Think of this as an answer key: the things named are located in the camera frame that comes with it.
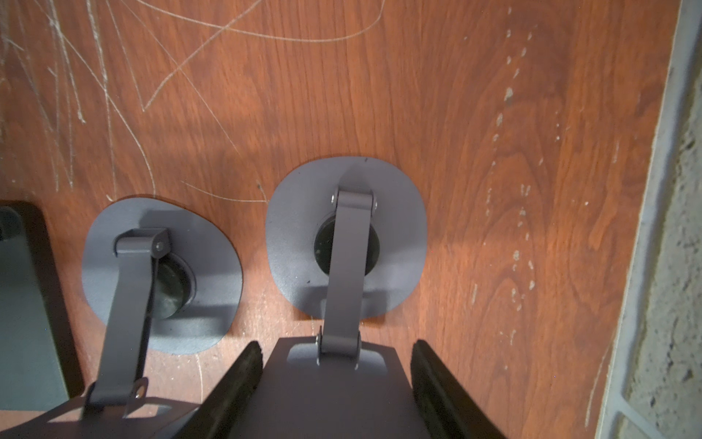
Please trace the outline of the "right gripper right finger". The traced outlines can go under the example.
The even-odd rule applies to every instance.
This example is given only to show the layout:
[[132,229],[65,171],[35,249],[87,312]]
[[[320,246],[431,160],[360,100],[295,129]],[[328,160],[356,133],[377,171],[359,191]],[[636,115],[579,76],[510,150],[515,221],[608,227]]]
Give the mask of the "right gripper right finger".
[[432,438],[506,437],[423,339],[412,347],[411,387]]

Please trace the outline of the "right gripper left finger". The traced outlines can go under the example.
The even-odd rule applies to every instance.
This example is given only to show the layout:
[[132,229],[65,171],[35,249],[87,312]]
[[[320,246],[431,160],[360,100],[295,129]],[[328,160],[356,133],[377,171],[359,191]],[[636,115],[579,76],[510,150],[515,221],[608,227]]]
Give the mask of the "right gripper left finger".
[[250,342],[175,438],[228,438],[263,376],[263,352]]

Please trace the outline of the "grey phone stand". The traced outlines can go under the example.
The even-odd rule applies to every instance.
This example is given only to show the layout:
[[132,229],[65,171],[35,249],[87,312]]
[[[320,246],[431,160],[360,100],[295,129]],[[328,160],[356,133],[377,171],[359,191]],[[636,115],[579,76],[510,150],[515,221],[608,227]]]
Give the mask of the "grey phone stand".
[[148,395],[149,347],[217,345],[241,301],[241,261],[212,222],[151,198],[122,199],[89,230],[82,285],[106,321],[97,379],[82,396],[5,430],[6,438],[179,438],[199,406]]
[[322,325],[276,343],[231,436],[426,437],[396,350],[360,333],[422,277],[427,216],[411,179],[371,157],[309,162],[274,191],[265,232],[277,287]]

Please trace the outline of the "black phone stand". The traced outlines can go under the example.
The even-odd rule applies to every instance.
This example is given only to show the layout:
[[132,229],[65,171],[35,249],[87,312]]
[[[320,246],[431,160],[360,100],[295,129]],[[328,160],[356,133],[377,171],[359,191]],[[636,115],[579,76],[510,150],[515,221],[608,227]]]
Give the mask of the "black phone stand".
[[47,411],[84,388],[44,216],[27,201],[4,201],[1,408]]

